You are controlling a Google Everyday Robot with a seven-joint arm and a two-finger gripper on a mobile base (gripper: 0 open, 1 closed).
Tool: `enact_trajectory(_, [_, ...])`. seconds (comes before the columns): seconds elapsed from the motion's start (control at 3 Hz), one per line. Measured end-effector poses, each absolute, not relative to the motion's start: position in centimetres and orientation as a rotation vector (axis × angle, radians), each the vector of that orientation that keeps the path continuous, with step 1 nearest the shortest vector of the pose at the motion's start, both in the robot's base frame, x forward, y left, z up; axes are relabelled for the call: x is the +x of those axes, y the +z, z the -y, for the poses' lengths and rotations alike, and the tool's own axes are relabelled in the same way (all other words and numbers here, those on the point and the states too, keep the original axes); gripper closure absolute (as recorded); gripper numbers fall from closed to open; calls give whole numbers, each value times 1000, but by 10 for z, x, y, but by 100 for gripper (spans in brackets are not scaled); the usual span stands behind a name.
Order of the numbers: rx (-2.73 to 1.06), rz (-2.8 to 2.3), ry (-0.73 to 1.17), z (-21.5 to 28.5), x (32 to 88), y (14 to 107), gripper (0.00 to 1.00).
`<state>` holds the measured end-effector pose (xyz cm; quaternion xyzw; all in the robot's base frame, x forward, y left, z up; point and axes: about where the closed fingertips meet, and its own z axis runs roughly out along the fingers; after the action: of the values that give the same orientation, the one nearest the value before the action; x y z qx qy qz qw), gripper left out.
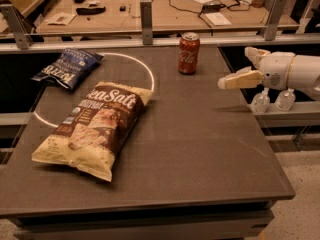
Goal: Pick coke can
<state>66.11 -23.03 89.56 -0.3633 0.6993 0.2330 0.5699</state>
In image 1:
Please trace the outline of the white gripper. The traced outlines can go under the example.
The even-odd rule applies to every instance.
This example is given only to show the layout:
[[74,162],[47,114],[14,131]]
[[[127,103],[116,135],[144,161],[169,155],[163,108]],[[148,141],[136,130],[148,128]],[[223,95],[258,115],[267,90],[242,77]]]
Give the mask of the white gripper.
[[255,88],[262,83],[264,87],[276,90],[287,88],[289,67],[295,57],[291,52],[274,52],[246,47],[245,56],[258,70],[244,67],[218,80],[220,89]]

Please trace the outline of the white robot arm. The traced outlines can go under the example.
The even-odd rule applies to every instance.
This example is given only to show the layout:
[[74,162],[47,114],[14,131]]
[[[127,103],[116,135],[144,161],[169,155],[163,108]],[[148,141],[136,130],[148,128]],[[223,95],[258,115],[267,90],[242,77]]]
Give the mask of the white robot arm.
[[245,56],[252,62],[236,73],[218,80],[220,89],[255,88],[298,90],[313,100],[320,100],[320,57],[292,52],[270,52],[246,47]]

